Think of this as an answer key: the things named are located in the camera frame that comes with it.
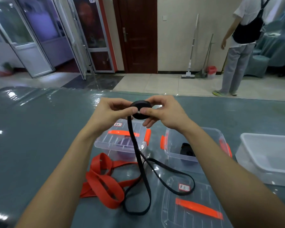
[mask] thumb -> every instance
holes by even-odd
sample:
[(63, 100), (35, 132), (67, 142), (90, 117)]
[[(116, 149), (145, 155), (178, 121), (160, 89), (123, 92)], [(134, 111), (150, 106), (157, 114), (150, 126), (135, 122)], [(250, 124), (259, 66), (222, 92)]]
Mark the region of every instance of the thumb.
[(120, 118), (125, 118), (133, 114), (136, 114), (137, 111), (138, 111), (137, 107), (129, 107), (123, 110), (115, 111), (115, 112), (118, 115), (118, 118), (120, 119)]
[(141, 108), (140, 113), (144, 115), (152, 116), (158, 119), (160, 119), (160, 114), (161, 114), (160, 110), (147, 108), (147, 107)]

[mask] wooden door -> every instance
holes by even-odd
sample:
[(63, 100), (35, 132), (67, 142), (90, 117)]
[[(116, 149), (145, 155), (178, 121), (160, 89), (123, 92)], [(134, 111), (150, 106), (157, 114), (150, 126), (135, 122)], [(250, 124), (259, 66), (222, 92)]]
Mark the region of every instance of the wooden door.
[(157, 73), (157, 0), (113, 0), (127, 73)]

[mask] green shoe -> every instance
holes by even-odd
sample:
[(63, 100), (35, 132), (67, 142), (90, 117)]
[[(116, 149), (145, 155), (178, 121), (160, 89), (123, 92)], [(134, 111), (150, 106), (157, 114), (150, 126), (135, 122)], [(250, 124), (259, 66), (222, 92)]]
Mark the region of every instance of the green shoe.
[(225, 96), (225, 95), (226, 95), (226, 94), (221, 93), (221, 92), (218, 91), (218, 90), (214, 90), (212, 93), (213, 93), (215, 96), (219, 96), (219, 97), (222, 97), (222, 96)]

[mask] black round puck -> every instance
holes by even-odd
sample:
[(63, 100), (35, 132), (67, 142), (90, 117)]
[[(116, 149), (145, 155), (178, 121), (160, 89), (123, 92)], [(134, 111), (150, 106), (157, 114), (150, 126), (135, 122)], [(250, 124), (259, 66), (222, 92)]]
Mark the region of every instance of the black round puck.
[[(140, 111), (140, 109), (144, 107), (152, 108), (151, 104), (145, 100), (135, 101), (130, 105), (130, 107), (132, 106), (137, 107), (138, 111)], [(147, 119), (149, 116), (141, 114), (141, 113), (136, 113), (136, 114), (133, 114), (133, 117), (138, 120), (143, 120), (143, 119)]]

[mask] door lock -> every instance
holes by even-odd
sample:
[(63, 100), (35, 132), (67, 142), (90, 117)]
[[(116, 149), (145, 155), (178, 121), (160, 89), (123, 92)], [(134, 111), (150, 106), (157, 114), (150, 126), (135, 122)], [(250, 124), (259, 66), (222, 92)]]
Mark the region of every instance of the door lock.
[(125, 32), (125, 27), (122, 28), (122, 32), (124, 34), (124, 41), (127, 42), (127, 34), (128, 33)]

